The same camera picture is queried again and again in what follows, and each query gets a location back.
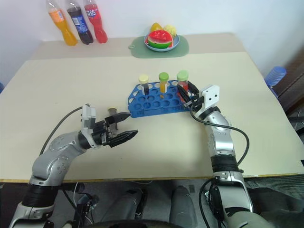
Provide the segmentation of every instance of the blue plate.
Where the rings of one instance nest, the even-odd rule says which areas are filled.
[[[158,51],[158,52],[170,51],[170,50],[172,50],[173,48],[175,48],[175,47],[179,44],[179,42],[180,42],[180,37],[179,37],[178,35],[176,35],[175,38],[173,39],[173,46],[172,46],[172,47],[160,49],[160,48],[154,48],[154,47],[149,46],[149,44],[146,43],[147,37],[148,37],[148,35],[145,36],[144,39],[143,39],[144,44],[145,44],[149,49],[151,49],[151,50],[153,50],[153,51]]]

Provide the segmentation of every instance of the beige table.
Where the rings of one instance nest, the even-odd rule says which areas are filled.
[[[146,73],[157,81],[160,72],[175,79],[181,69],[203,88],[220,86],[222,113],[250,138],[240,165],[244,176],[304,173],[304,148],[263,77],[231,34],[186,36],[190,53],[179,58],[138,59],[130,56],[131,38],[110,39],[105,45],[67,47],[43,43],[0,95],[0,181],[27,182],[31,167],[54,126],[72,109],[90,103],[97,120],[107,108],[128,111],[127,97]],[[128,118],[120,131],[138,129],[130,141],[88,150],[77,157],[66,181],[104,179],[173,179],[212,175],[204,126],[187,112]],[[80,129],[80,112],[56,132]],[[245,148],[233,132],[237,159]]]

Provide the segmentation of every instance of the green cutting board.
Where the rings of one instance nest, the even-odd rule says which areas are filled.
[[[157,52],[148,49],[144,43],[144,37],[138,37],[129,45],[131,53],[136,58],[170,58],[181,57],[189,53],[189,44],[185,37],[179,36],[180,42],[176,48],[166,51]]]

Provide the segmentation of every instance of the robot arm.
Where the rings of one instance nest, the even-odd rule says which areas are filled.
[[[206,125],[208,148],[213,169],[212,185],[208,192],[209,205],[217,220],[230,228],[271,227],[253,213],[253,206],[241,170],[235,157],[231,129],[216,106],[219,87],[210,85],[198,90],[189,82],[191,96],[178,85],[185,107],[197,121]]]
[[[52,227],[48,221],[54,209],[59,187],[73,159],[90,148],[101,145],[117,146],[133,138],[138,130],[126,131],[112,137],[109,125],[125,120],[129,113],[118,113],[95,123],[95,108],[83,106],[82,129],[58,136],[34,162],[28,191],[18,204],[9,228]]]

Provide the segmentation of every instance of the yellow toy fruit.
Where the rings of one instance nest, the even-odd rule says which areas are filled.
[[[173,25],[166,25],[163,30],[169,32],[173,38],[176,36],[176,28]]]
[[[162,30],[162,26],[160,26],[159,23],[154,23],[152,24],[151,28],[150,28],[150,32],[156,31],[156,30]]]

